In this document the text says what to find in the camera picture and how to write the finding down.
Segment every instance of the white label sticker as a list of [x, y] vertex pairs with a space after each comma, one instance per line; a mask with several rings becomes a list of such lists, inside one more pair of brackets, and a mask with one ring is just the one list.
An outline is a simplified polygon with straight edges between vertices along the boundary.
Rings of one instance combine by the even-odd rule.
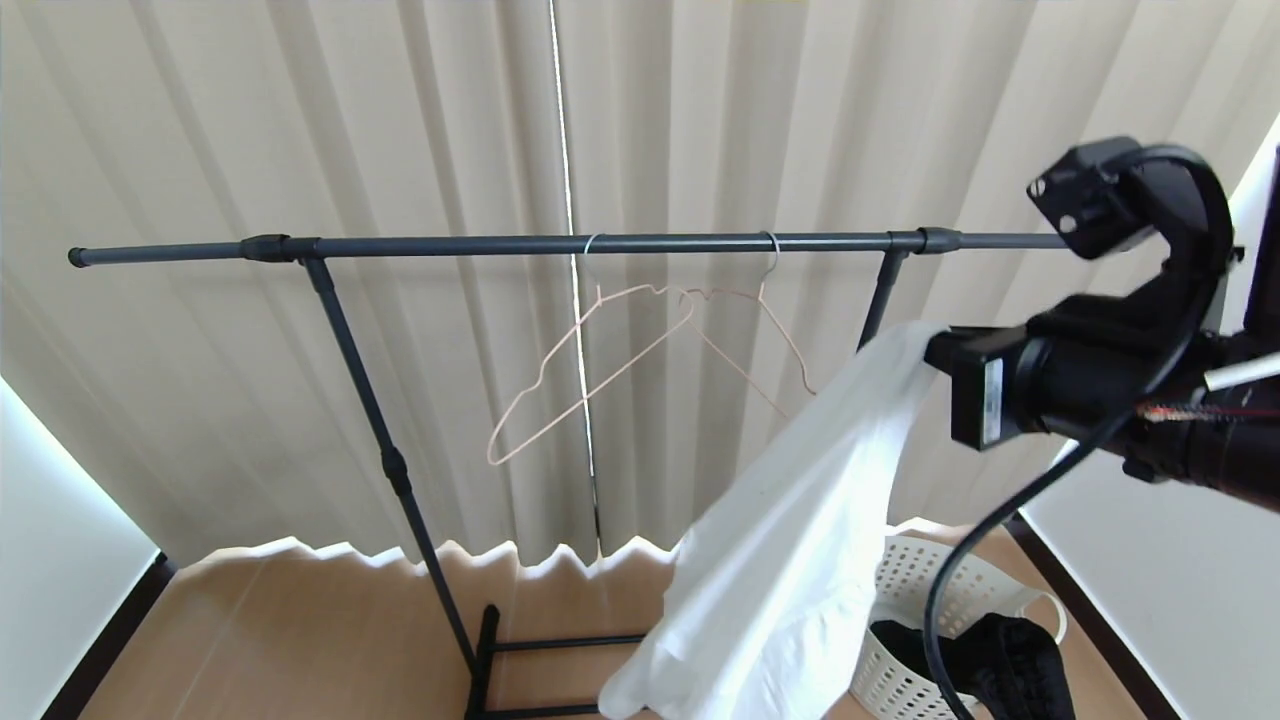
[[1005, 405], [1005, 359], [996, 357], [986, 366], [982, 393], [982, 443], [1000, 439], [1001, 407]]

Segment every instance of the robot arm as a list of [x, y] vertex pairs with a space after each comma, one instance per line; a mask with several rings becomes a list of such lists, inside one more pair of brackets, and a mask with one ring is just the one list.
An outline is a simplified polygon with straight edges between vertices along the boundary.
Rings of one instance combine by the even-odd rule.
[[[1206, 373], [1280, 351], [1280, 184], [1272, 187], [1244, 331], [1198, 328], [1240, 249], [1221, 186], [1194, 154], [1111, 138], [1073, 149], [1028, 195], [1080, 258], [1170, 246], [1160, 274], [1126, 297], [1076, 295], [1014, 328], [952, 328], [925, 360], [951, 375], [951, 437], [987, 450], [1021, 433], [1083, 439], [1124, 404], [1134, 414], [1101, 445], [1125, 473], [1178, 479], [1280, 510], [1280, 380], [1230, 387]], [[1138, 392], [1171, 345], [1187, 347]]]

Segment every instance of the clothing rack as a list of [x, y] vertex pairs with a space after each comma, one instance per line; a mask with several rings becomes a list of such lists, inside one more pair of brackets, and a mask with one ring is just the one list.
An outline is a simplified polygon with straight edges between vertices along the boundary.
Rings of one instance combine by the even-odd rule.
[[[259, 263], [298, 263], [306, 268], [311, 286], [320, 297], [325, 316], [333, 329], [343, 361], [356, 386], [360, 404], [369, 419], [374, 439], [381, 452], [383, 474], [399, 498], [404, 519], [413, 533], [417, 550], [435, 585], [440, 606], [453, 630], [458, 650], [471, 674], [471, 689], [463, 720], [520, 720], [525, 717], [562, 717], [598, 712], [594, 703], [558, 705], [489, 710], [489, 676], [493, 659], [499, 652], [554, 650], [637, 643], [644, 635], [602, 635], [590, 638], [554, 638], [543, 641], [498, 642], [498, 607], [484, 609], [480, 637], [475, 646], [467, 637], [458, 606], [444, 579], [435, 543], [428, 532], [422, 511], [413, 498], [408, 466], [392, 441], [387, 421], [378, 404], [360, 350], [351, 334], [351, 325], [338, 300], [329, 258], [424, 258], [466, 255], [571, 255], [582, 254], [590, 236], [485, 236], [485, 237], [383, 237], [383, 238], [298, 238], [284, 234], [256, 236], [239, 242], [204, 245], [155, 245], [134, 247], [74, 247], [68, 260], [77, 268], [90, 265], [125, 265], [136, 263], [169, 263], [178, 260], [253, 260]], [[591, 254], [680, 254], [680, 252], [882, 252], [876, 291], [867, 309], [861, 347], [879, 329], [884, 309], [897, 282], [899, 270], [908, 255], [938, 255], [956, 250], [1036, 250], [1062, 249], [1056, 234], [961, 233], [945, 228], [919, 228], [883, 233], [718, 233], [718, 234], [602, 234], [591, 241]]]

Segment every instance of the black garment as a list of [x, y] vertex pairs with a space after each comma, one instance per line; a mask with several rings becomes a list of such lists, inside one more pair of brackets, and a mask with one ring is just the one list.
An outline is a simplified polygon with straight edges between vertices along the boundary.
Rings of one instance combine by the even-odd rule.
[[[932, 679], [920, 630], [882, 620], [872, 633], [902, 665]], [[942, 638], [942, 661], [956, 689], [980, 700], [995, 720], [1075, 720], [1057, 643], [1030, 620], [986, 615], [960, 637]]]

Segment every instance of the baseboard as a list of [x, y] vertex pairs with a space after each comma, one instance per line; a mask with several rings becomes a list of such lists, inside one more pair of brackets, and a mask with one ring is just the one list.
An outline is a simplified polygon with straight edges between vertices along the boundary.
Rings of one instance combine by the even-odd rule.
[[1005, 527], [1050, 587], [1053, 588], [1053, 593], [1071, 612], [1080, 629], [1093, 641], [1093, 646], [1102, 653], [1102, 659], [1111, 666], [1111, 671], [1124, 684], [1143, 715], [1155, 720], [1180, 720], [1181, 716], [1147, 674], [1147, 669], [1142, 666], [1129, 646], [1120, 639], [1115, 628], [1098, 612], [1089, 596], [1084, 594], [1075, 578], [1066, 571], [1053, 551], [1044, 544], [1027, 518], [1019, 512], [1005, 523]]
[[120, 651], [128, 644], [129, 638], [142, 625], [142, 620], [146, 619], [151, 606], [155, 605], [175, 571], [177, 569], [163, 552], [156, 556], [155, 562], [142, 573], [128, 597], [108, 620], [106, 626], [99, 633], [84, 657], [76, 665], [76, 670], [72, 670], [70, 676], [63, 683], [63, 688], [58, 691], [54, 701], [45, 710], [44, 720], [79, 717], [84, 706], [88, 705], [88, 700], [93, 697], [97, 685], [115, 664], [115, 659], [120, 656]]

